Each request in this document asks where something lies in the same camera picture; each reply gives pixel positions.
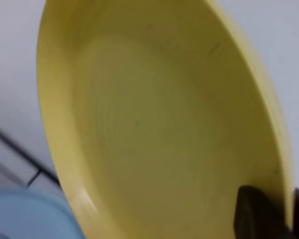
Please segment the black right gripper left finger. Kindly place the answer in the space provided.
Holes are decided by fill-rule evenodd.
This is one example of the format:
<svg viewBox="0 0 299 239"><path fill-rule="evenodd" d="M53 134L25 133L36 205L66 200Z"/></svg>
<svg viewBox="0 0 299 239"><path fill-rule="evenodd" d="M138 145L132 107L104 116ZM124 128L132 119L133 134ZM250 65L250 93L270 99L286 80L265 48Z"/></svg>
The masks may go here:
<svg viewBox="0 0 299 239"><path fill-rule="evenodd" d="M234 216L237 239L293 239L284 216L259 189L241 186Z"/></svg>

